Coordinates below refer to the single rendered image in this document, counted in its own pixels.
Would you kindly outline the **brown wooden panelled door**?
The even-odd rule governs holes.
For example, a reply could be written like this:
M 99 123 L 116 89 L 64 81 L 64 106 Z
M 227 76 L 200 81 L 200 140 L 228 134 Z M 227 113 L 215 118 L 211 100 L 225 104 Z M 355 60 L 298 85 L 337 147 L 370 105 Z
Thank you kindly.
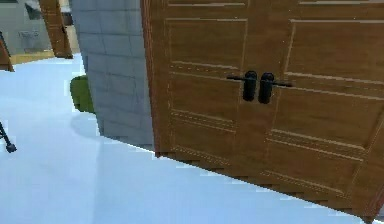
M 250 86 L 260 69 L 257 0 L 142 0 L 155 154 L 250 182 L 264 127 Z
M 384 205 L 384 0 L 257 1 L 251 56 L 292 84 L 256 105 L 257 183 L 371 224 Z

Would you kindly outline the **green rounded object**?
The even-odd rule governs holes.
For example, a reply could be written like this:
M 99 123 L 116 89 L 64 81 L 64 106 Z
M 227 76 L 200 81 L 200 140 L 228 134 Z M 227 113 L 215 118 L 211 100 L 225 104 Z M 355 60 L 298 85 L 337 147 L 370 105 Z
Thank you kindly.
M 71 80 L 70 93 L 74 107 L 78 111 L 95 113 L 86 75 L 77 76 Z

